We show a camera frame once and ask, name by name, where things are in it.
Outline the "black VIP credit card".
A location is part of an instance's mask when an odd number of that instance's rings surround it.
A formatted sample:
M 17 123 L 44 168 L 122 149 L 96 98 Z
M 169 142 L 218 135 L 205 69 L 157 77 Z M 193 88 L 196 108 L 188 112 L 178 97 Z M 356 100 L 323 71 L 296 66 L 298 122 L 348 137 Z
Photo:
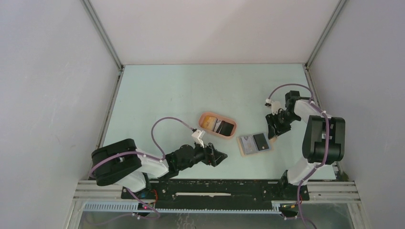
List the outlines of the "black VIP credit card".
M 253 135 L 253 140 L 258 152 L 268 151 L 271 149 L 271 145 L 269 144 L 269 141 L 264 133 Z

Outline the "tan leather card holder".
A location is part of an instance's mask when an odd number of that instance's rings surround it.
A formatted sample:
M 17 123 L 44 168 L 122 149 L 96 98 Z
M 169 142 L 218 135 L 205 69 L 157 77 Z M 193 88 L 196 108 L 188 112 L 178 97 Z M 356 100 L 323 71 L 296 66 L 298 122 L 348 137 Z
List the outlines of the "tan leather card holder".
M 242 157 L 255 156 L 274 150 L 275 138 L 268 138 L 266 133 L 242 135 L 236 138 Z

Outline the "white grey credit card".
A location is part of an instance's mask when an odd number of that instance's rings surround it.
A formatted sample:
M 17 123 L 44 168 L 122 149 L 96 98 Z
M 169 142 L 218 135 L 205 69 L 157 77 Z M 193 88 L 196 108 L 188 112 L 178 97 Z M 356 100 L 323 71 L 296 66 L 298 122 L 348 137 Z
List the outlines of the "white grey credit card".
M 250 155 L 257 152 L 257 148 L 252 135 L 240 137 L 240 143 L 242 146 L 243 153 L 245 155 Z

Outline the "pink oval tray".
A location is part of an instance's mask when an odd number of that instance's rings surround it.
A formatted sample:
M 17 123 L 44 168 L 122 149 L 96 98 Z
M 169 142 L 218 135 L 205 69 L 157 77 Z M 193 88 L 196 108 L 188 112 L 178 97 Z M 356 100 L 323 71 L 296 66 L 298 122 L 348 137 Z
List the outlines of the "pink oval tray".
M 231 139 L 237 130 L 233 119 L 213 112 L 202 113 L 198 124 L 207 133 L 223 139 Z

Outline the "striped black white card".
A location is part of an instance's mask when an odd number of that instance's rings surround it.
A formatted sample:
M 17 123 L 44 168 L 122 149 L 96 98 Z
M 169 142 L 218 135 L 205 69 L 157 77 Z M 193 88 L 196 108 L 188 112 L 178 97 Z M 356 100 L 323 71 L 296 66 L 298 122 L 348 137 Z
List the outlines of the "striped black white card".
M 215 122 L 214 128 L 213 128 L 213 132 L 218 133 L 219 129 L 221 127 L 221 124 L 222 124 L 222 120 L 217 119 Z

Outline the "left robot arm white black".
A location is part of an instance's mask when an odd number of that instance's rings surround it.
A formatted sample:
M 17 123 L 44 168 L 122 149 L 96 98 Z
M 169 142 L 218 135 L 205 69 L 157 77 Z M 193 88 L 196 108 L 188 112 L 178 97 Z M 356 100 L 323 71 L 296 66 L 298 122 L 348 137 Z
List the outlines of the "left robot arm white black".
M 98 186 L 118 184 L 143 199 L 151 192 L 150 177 L 168 180 L 198 163 L 216 167 L 227 157 L 209 143 L 182 145 L 160 159 L 138 149 L 135 141 L 128 138 L 95 150 L 91 154 L 93 166 L 89 176 Z

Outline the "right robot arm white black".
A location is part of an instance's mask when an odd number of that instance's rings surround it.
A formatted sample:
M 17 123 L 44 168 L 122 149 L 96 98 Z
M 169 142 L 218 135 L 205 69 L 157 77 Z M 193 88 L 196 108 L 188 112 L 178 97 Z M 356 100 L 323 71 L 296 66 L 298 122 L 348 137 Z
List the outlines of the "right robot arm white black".
M 345 120 L 321 110 L 311 97 L 303 97 L 298 91 L 286 93 L 284 108 L 270 98 L 266 99 L 265 105 L 271 109 L 266 115 L 270 140 L 290 131 L 294 121 L 306 124 L 302 158 L 286 170 L 271 189 L 276 198 L 300 201 L 302 187 L 318 169 L 343 159 Z

